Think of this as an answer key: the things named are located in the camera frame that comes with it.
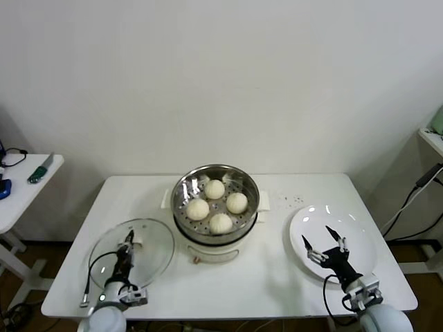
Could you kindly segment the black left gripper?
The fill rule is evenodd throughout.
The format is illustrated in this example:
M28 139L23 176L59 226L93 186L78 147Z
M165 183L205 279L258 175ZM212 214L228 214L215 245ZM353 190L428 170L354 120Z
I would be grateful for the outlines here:
M131 230L125 238L125 243L118 245L116 252L117 262L115 264L115 276L128 279L133 267L134 249L127 247L134 245L134 231Z

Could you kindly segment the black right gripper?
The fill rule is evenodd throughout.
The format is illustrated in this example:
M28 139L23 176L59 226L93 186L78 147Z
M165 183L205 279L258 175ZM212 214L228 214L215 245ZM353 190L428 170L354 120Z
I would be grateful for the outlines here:
M332 238L337 242L338 247L329 249L324 253L314 250L310 242L302 236L307 258L310 260L324 260L320 263L322 268L333 270L340 282L353 282L362 276L350 265L348 258L350 253L347 249L346 238L342 237L337 231L325 226Z

